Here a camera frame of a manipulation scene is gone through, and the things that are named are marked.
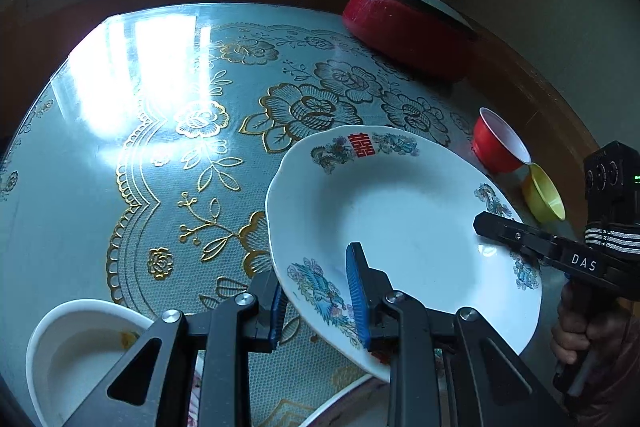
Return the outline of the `right hand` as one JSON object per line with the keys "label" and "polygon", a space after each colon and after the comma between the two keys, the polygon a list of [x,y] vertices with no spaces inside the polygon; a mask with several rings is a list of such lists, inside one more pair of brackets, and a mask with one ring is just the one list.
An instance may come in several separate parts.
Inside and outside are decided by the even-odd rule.
{"label": "right hand", "polygon": [[631,315],[615,303],[603,319],[593,320],[591,312],[582,313],[586,306],[578,303],[574,289],[573,282],[567,282],[562,289],[558,321],[551,329],[550,346],[555,358],[572,365],[578,361],[578,355],[589,350],[597,352],[600,361],[614,358],[622,350]]}

